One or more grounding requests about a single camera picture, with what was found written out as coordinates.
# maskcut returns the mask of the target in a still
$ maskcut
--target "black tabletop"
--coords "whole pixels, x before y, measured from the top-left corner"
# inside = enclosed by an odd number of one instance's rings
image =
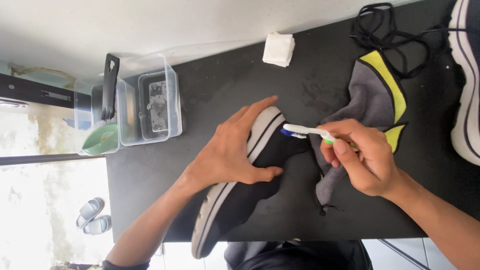
[[[425,0],[395,8],[398,28],[419,33],[442,22],[453,0]],[[278,95],[277,106],[291,123],[315,126],[347,105],[348,82],[356,58],[368,52],[349,37],[351,20],[294,34],[291,64],[262,62],[264,43],[176,65],[184,120],[182,135],[161,143],[129,147],[107,155],[113,236],[120,234],[164,194],[213,135],[216,126],[244,105]],[[418,76],[402,80],[409,124],[395,155],[397,165],[420,184],[480,219],[480,167],[461,159],[450,142],[461,94],[462,74],[442,47],[439,35],[425,38],[432,58]],[[424,49],[402,50],[410,67]],[[395,54],[388,54],[395,64]],[[292,157],[280,191],[258,203],[244,224],[224,240],[338,240],[422,237],[425,233],[400,208],[355,190],[344,179],[334,190],[331,209],[318,214],[315,164],[308,154]],[[167,242],[190,241],[207,190],[199,192],[173,222]]]

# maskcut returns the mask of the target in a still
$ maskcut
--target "green bowl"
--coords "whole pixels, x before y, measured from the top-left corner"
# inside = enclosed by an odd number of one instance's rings
[[[118,145],[118,125],[110,123],[94,130],[85,140],[82,151],[96,156],[117,149]]]

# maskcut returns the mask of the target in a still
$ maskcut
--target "white shoe sole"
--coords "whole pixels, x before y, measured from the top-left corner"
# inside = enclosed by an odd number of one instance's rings
[[[252,126],[252,135],[247,143],[247,153],[250,163],[253,163],[263,150],[277,127],[285,121],[277,107],[269,107],[262,111]],[[237,182],[219,183],[214,185],[204,200],[192,235],[192,255],[201,259],[202,249],[212,227],[215,216]]]
[[[469,0],[457,0],[449,28],[465,29]],[[452,130],[452,145],[467,161],[480,166],[479,68],[473,56],[467,33],[450,32],[452,55],[465,73],[466,83],[460,98],[460,109]]]

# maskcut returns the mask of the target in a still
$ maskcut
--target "white tissue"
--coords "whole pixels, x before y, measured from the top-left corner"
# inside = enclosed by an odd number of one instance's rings
[[[277,32],[268,34],[265,42],[263,61],[281,67],[287,67],[292,60],[295,40],[293,35],[282,35]]]

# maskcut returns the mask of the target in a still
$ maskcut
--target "hand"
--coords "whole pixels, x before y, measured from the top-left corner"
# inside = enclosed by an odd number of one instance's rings
[[[331,122],[318,126],[339,138],[333,145],[322,143],[321,151],[327,162],[335,168],[340,164],[347,170],[352,185],[370,196],[387,197],[408,181],[395,165],[392,147],[385,133],[365,127],[354,119]],[[355,143],[355,153],[349,143]]]
[[[217,183],[269,182],[283,172],[279,167],[256,168],[247,158],[247,140],[253,122],[277,99],[273,96],[245,106],[218,125],[212,139],[184,172],[195,192]]]

